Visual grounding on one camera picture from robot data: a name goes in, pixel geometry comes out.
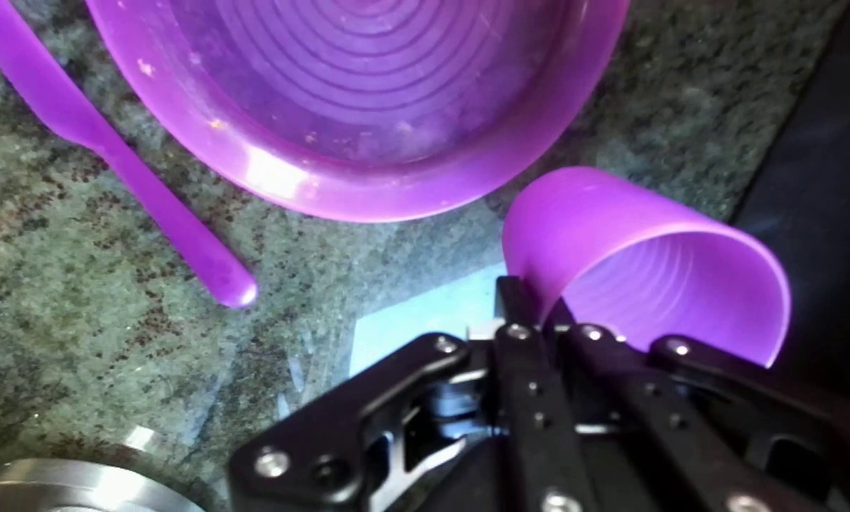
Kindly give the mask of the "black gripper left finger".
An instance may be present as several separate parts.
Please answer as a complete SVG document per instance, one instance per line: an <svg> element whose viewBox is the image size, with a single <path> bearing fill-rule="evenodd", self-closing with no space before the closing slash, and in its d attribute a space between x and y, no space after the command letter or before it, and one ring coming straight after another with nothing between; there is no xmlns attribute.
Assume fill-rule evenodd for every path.
<svg viewBox="0 0 850 512"><path fill-rule="evenodd" d="M498 280L495 379L509 432L514 503L524 512L593 512L568 396L549 364L528 288Z"/></svg>

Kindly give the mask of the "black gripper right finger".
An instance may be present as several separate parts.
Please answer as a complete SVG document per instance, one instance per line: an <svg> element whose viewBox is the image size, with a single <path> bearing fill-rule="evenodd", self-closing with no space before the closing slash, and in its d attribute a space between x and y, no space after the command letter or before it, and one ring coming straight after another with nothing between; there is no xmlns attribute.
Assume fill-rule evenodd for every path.
<svg viewBox="0 0 850 512"><path fill-rule="evenodd" d="M651 453L653 489L684 512L816 512L802 492L742 460L687 402L687 393L605 327L552 311L562 348L603 385Z"/></svg>

